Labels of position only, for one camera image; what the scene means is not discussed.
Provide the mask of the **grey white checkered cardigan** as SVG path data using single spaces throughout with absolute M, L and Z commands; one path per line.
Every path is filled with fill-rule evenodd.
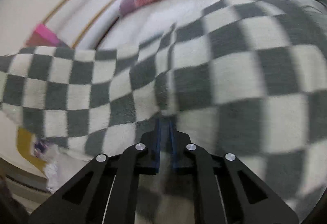
M 211 56 L 173 54 L 172 31 L 126 57 L 32 46 L 1 57 L 1 110 L 82 160 L 113 156 L 157 118 L 211 154 L 234 153 L 303 222 L 326 190 L 326 0 L 221 0 L 202 10 Z

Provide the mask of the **pink grey hanging clothes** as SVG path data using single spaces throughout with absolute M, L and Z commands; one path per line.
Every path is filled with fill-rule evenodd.
M 44 24 L 38 24 L 26 41 L 25 47 L 32 46 L 68 47 L 65 42 L 61 41 L 61 39 Z

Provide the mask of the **lower wooden ballet bar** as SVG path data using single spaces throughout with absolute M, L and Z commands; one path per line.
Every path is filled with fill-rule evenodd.
M 81 33 L 78 35 L 78 37 L 75 39 L 73 45 L 72 45 L 72 49 L 76 49 L 76 47 L 78 46 L 78 44 L 80 44 L 80 42 L 82 41 L 82 39 L 84 38 L 84 36 L 87 34 L 87 32 L 90 30 L 90 28 L 94 25 L 94 23 L 103 15 L 103 13 L 105 13 L 107 11 L 107 9 L 109 7 L 111 7 L 117 0 L 111 0 L 109 1 L 107 4 L 105 4 L 99 12 L 97 12 L 97 14 L 87 23 L 87 25 L 85 26 L 85 28 L 83 28 L 83 30 L 81 31 Z

